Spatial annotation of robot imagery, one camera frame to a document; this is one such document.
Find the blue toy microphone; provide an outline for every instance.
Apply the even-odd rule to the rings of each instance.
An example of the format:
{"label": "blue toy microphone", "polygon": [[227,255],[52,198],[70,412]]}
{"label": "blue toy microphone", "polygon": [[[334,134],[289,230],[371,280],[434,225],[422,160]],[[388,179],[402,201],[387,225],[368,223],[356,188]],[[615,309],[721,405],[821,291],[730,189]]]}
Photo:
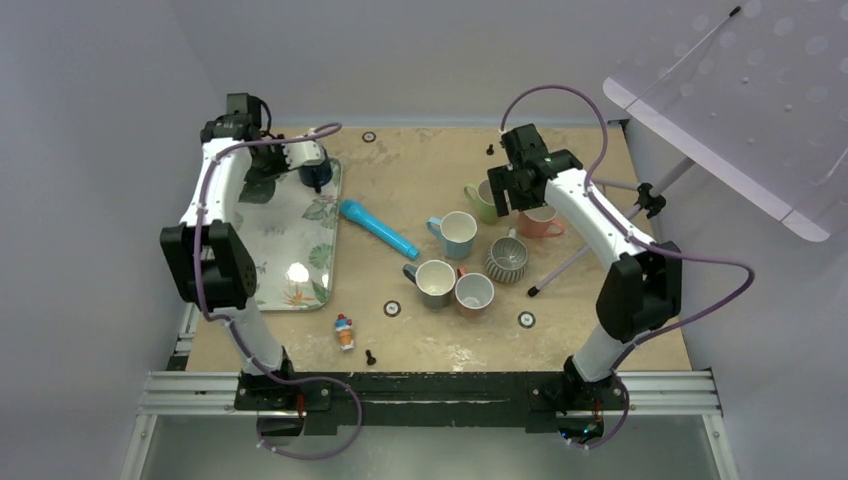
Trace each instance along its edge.
{"label": "blue toy microphone", "polygon": [[418,249],[415,248],[415,245],[409,243],[407,239],[387,227],[383,222],[377,220],[377,217],[368,213],[368,210],[359,202],[347,199],[342,202],[339,211],[345,218],[362,225],[366,230],[378,236],[410,260],[418,258]]}

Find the white wall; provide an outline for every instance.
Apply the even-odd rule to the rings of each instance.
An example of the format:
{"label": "white wall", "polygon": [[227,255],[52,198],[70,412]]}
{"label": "white wall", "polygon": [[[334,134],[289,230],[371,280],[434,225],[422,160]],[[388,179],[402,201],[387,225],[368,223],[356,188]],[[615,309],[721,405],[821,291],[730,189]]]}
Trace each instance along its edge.
{"label": "white wall", "polygon": [[[658,179],[682,158],[635,121],[627,138],[642,180]],[[757,271],[743,296],[684,329],[693,367],[715,372],[741,478],[845,478],[848,232],[808,243],[700,167],[666,197],[660,238],[683,251],[744,259]],[[685,264],[683,316],[744,275]]]}
{"label": "white wall", "polygon": [[0,471],[117,478],[184,309],[158,245],[220,114],[164,0],[0,6]]}
{"label": "white wall", "polygon": [[[275,123],[492,125],[527,88],[566,83],[623,111],[601,83],[667,0],[173,0],[219,96],[264,98]],[[577,98],[514,112],[594,122]]]}

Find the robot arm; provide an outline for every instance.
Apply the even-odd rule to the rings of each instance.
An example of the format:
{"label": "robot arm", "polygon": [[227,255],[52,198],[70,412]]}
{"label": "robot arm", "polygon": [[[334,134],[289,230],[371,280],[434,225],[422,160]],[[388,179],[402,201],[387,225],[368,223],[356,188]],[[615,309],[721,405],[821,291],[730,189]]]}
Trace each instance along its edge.
{"label": "robot arm", "polygon": [[[568,396],[610,378],[615,362],[640,335],[656,330],[680,311],[681,262],[628,241],[654,243],[595,190],[595,197],[628,231],[612,226],[586,196],[586,171],[568,150],[548,152],[534,125],[502,136],[509,164],[488,171],[498,215],[509,205],[527,210],[550,205],[564,215],[595,252],[607,278],[595,304],[600,325],[565,364]],[[667,242],[663,248],[679,251]]]}
{"label": "robot arm", "polygon": [[[256,266],[231,221],[240,198],[254,203],[267,202],[273,196],[280,175],[303,166],[318,165],[326,159],[326,152],[313,140],[285,146],[238,148],[223,157],[207,178],[210,166],[222,150],[262,138],[262,104],[261,100],[246,93],[231,94],[227,96],[227,114],[207,122],[200,135],[203,164],[191,204],[177,226],[162,229],[159,241],[180,296],[186,302],[198,303],[193,275],[193,238],[195,229],[202,229],[200,266],[210,312],[226,315],[236,322],[248,350],[268,370],[278,371],[286,364],[286,354],[262,320],[253,299]],[[261,194],[244,195],[251,191]],[[197,205],[200,204],[205,204],[207,209],[203,225],[197,225]],[[243,351],[239,345],[236,347],[237,351]],[[262,374],[249,359],[242,360],[245,373]]]}

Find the floral tray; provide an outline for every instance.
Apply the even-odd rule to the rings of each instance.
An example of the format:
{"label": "floral tray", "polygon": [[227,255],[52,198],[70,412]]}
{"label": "floral tray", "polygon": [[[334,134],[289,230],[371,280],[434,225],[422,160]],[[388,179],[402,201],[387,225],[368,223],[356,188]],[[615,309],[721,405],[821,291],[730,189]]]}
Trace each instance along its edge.
{"label": "floral tray", "polygon": [[342,188],[341,162],[330,162],[333,179],[320,194],[290,172],[268,203],[236,205],[233,223],[256,263],[262,311],[314,310],[330,298]]}

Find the gray striped cup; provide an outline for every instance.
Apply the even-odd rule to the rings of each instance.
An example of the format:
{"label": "gray striped cup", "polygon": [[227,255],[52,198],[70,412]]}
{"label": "gray striped cup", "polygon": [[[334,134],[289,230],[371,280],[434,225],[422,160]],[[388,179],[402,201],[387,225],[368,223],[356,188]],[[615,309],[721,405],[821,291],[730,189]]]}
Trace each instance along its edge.
{"label": "gray striped cup", "polygon": [[499,283],[515,283],[527,271],[527,247],[515,238],[515,229],[510,228],[505,237],[492,244],[486,254],[486,273]]}

